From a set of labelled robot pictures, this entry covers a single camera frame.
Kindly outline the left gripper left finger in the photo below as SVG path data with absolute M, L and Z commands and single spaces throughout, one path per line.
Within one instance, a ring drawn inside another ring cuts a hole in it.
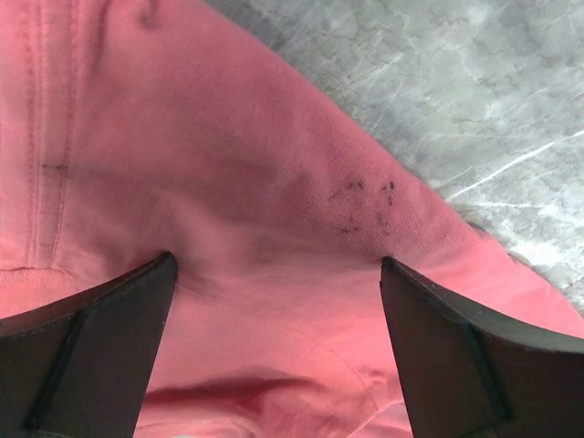
M 177 279 L 164 253 L 1 321 L 4 437 L 131 437 Z

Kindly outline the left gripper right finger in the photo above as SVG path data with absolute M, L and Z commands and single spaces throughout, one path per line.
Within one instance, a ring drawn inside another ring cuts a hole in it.
M 511 318 L 390 257 L 381 298 L 413 436 L 582 436 L 581 338 Z

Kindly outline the salmon pink t shirt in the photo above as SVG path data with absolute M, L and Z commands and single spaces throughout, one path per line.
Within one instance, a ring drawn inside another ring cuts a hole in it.
M 379 289 L 393 256 L 581 336 L 278 55 L 200 1 L 1 4 L 1 312 L 179 265 L 140 437 L 408 437 Z

